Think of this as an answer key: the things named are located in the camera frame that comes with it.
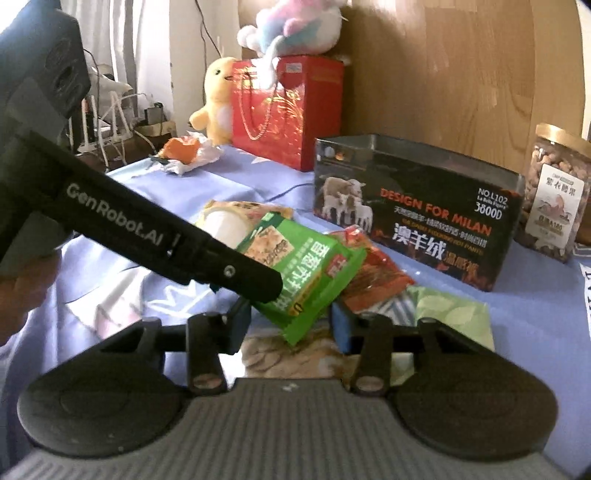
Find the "person's left hand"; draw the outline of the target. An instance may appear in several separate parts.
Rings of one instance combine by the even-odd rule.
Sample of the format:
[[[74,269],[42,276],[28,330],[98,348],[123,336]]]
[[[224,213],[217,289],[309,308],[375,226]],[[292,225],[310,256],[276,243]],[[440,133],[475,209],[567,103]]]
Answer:
[[[0,343],[5,345],[18,333],[28,313],[39,307],[55,282],[61,264],[59,251],[36,259],[24,266],[15,277],[1,278]]]

